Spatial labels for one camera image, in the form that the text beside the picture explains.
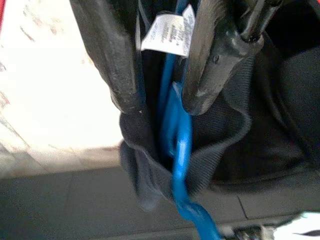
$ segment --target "white tag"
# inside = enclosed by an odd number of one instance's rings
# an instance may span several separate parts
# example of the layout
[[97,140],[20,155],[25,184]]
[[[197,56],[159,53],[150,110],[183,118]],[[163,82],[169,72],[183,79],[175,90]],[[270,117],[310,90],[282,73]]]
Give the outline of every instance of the white tag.
[[141,51],[149,49],[188,57],[195,19],[190,4],[182,16],[167,13],[158,15],[142,40]]

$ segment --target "red object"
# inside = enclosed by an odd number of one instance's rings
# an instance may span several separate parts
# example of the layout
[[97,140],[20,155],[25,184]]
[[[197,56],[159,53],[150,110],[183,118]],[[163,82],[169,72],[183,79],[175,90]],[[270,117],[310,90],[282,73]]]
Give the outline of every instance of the red object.
[[2,26],[2,20],[4,18],[4,11],[5,11],[5,0],[0,0],[0,31]]

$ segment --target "care label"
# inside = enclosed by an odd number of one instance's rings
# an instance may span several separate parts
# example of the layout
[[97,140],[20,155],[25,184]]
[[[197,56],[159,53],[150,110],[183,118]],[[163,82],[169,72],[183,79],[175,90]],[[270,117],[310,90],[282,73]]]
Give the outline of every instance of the care label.
[[149,49],[188,57],[195,19],[190,4],[182,16],[168,13],[156,16],[149,32],[142,40],[141,51]]

